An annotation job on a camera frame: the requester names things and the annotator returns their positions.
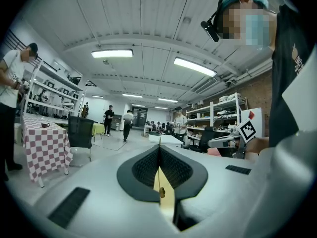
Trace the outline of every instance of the yellow table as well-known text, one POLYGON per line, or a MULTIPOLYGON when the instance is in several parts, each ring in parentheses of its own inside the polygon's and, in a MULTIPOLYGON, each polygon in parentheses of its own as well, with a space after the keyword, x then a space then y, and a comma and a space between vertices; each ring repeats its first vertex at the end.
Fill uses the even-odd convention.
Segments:
POLYGON ((93 125, 93 131, 92 131, 92 136, 94 137, 94 141, 95 141, 95 135, 96 134, 100 134, 100 138, 101 134, 105 132, 105 126, 103 124, 100 123, 94 123, 93 125))

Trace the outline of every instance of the gray floor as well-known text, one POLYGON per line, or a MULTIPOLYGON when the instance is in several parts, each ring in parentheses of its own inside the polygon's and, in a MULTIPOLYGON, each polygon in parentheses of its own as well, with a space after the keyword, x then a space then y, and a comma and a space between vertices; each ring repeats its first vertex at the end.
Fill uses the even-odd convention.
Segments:
MULTIPOLYGON (((111 136, 95 136, 95 142, 91 149, 92 161, 111 156, 126 151, 131 151, 146 145, 154 145, 149 142, 148 138, 141 136, 143 131, 130 130, 127 142, 123 142, 123 131, 111 131, 111 136)), ((71 151, 78 155, 87 155, 88 149, 85 148, 73 148, 71 151)), ((34 203, 51 187, 55 184, 63 181, 68 176, 64 175, 63 170, 54 170, 48 174, 42 176, 44 188, 40 188, 38 183, 31 182, 27 169, 26 156, 23 153, 23 148, 20 145, 14 146, 14 159, 17 163, 23 165, 23 170, 20 171, 6 171, 9 181, 6 183, 11 193, 14 193, 20 199, 28 202, 30 205, 34 203)), ((79 168, 69 167, 69 176, 76 173, 79 168)))

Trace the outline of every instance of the red and white checkered tablecloth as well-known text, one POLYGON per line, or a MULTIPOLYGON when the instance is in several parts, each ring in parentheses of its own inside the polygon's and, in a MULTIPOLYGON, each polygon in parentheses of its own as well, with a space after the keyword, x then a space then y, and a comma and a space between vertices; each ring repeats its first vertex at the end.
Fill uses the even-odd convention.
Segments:
POLYGON ((22 120, 23 147, 31 181, 37 181, 51 170, 68 169, 73 154, 70 153, 67 131, 55 123, 42 128, 39 118, 23 117, 22 120))

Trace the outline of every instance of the white shelving unit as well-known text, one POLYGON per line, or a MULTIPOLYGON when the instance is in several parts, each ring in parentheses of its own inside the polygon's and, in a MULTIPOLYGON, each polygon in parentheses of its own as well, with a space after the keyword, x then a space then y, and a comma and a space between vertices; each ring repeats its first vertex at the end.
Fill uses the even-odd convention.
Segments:
MULTIPOLYGON (((33 103, 39 106, 44 106, 44 107, 48 107, 48 108, 52 108, 55 110, 62 110, 64 112, 66 112, 66 114, 68 113, 72 113, 74 116, 77 116, 79 111, 78 111, 78 105, 77 102, 80 102, 82 100, 82 93, 83 93, 83 89, 81 89, 78 85, 75 85, 73 82, 70 82, 67 78, 63 78, 62 76, 58 75, 54 69, 52 69, 47 63, 45 63, 43 60, 40 61, 33 70, 32 76, 31 76, 31 84, 30 84, 30 91, 27 94, 26 100, 25 100, 25 105, 24 105, 24 114, 25 116, 32 116, 32 117, 38 117, 41 115, 34 115, 34 114, 28 114, 27 113, 27 107, 28 107, 28 103, 33 103), (42 73, 46 74, 49 78, 58 81, 59 83, 61 83, 62 85, 77 91, 78 94, 78 99, 69 96, 65 93, 59 92, 56 89, 53 89, 41 82, 39 82, 36 79, 36 76, 38 74, 38 72, 41 71, 42 73), (51 104, 47 104, 47 103, 43 103, 43 102, 39 102, 39 101, 35 101, 30 99, 30 93, 32 92, 33 95, 35 95, 34 93, 34 87, 35 85, 38 85, 41 88, 44 88, 47 91, 50 91, 53 94, 62 96, 64 98, 67 98, 69 100, 72 100, 74 103, 74 109, 73 110, 69 110, 69 109, 65 109, 61 106, 55 106, 55 105, 51 105, 51 104)), ((51 121, 51 122, 56 122, 56 123, 68 123, 68 120, 64 120, 64 119, 56 119, 56 118, 52 118, 52 117, 46 117, 47 120, 51 121)))
MULTIPOLYGON (((213 122, 216 120, 220 120, 220 119, 225 119, 225 120, 229 120, 229 119, 234 119, 237 120, 237 124, 239 124, 241 122, 241 105, 245 105, 246 109, 248 109, 248 103, 247 103, 247 98, 242 98, 239 97, 237 93, 234 93, 235 97, 231 100, 228 101, 223 101, 223 102, 219 102, 217 104, 214 104, 213 102, 210 102, 210 105, 207 107, 203 107, 203 108, 199 108, 196 110, 191 110, 186 112, 186 116, 188 114, 203 114, 203 113, 209 113, 210 117, 208 118, 196 118, 196 119, 188 119, 187 121, 194 121, 194 122, 200 122, 200 121, 210 121, 210 126, 213 127, 213 122), (230 114, 230 115, 224 115, 224 116, 219 116, 219 117, 214 117, 213 116, 213 112, 214 111, 219 111, 219 110, 223 110, 223 109, 228 109, 228 108, 232 108, 235 107, 236 108, 236 113, 235 114, 230 114)), ((192 129, 192 130, 205 130, 203 128, 200 127, 187 127, 187 129, 192 129)), ((224 133, 229 133, 228 131, 223 131, 223 130, 215 130, 218 132, 224 132, 224 133)))

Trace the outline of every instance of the brick wall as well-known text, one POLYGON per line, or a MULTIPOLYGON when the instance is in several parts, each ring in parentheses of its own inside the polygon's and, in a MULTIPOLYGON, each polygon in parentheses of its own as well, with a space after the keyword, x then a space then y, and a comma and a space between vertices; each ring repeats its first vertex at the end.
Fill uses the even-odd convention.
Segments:
POLYGON ((217 96, 213 96, 210 99, 204 100, 204 106, 208 106, 210 101, 218 103, 219 97, 221 96, 230 95, 235 92, 240 93, 242 97, 247 98, 249 109, 262 108, 262 112, 264 113, 265 119, 265 136, 268 136, 268 119, 272 101, 271 76, 271 70, 267 71, 252 80, 249 80, 241 85, 231 88, 226 92, 223 92, 217 96))

